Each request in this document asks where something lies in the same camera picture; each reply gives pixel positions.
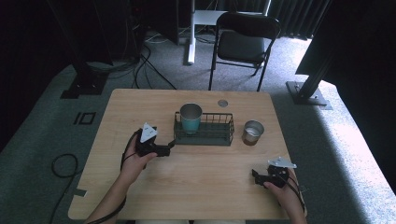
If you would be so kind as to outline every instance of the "human hand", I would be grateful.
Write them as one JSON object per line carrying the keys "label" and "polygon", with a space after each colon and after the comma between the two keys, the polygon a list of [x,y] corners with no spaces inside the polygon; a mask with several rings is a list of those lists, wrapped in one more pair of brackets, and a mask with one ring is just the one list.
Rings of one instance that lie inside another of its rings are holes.
{"label": "human hand", "polygon": [[135,153],[137,136],[138,135],[134,136],[125,152],[124,158],[129,158],[123,162],[119,176],[119,179],[128,184],[128,186],[136,181],[137,177],[140,175],[146,164],[153,158],[157,157],[157,153],[154,152],[149,153],[144,157],[139,157]]}
{"label": "human hand", "polygon": [[[297,181],[294,173],[289,170],[289,174],[290,178],[288,179],[288,182],[298,190],[297,182],[294,182]],[[285,185],[283,188],[278,188],[273,183],[264,182],[264,186],[276,196],[282,208],[288,213],[291,223],[306,223],[300,199],[289,185]]]}

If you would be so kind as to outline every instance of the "blue cup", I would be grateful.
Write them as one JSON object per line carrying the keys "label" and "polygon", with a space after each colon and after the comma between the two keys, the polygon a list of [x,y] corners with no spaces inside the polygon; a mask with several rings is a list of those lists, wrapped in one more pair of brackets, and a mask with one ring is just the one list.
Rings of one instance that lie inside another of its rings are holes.
{"label": "blue cup", "polygon": [[195,134],[201,122],[202,108],[198,104],[187,103],[180,108],[180,120],[186,134]]}

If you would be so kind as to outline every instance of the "small metal cup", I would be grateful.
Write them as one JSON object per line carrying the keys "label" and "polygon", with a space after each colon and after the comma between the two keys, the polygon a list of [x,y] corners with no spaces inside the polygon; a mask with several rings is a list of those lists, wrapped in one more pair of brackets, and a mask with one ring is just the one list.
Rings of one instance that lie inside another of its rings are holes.
{"label": "small metal cup", "polygon": [[257,120],[250,120],[245,124],[244,134],[242,140],[248,146],[256,145],[260,136],[264,133],[264,126]]}
{"label": "small metal cup", "polygon": [[198,104],[187,103],[180,108],[181,125],[186,134],[195,134],[201,122],[202,108]]}

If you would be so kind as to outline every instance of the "desk leg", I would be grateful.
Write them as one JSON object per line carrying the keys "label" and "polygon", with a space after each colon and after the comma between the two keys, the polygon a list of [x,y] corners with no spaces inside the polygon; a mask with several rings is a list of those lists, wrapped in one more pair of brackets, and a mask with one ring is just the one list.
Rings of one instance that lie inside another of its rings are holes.
{"label": "desk leg", "polygon": [[195,0],[191,0],[191,37],[189,48],[189,64],[194,64],[195,61]]}

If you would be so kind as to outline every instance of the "chair backrest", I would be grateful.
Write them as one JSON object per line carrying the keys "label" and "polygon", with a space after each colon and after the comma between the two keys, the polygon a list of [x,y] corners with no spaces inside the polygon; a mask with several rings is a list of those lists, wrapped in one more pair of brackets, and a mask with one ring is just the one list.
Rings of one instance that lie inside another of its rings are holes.
{"label": "chair backrest", "polygon": [[238,12],[225,12],[217,20],[219,29],[234,30],[241,35],[257,36],[275,40],[280,33],[277,19]]}

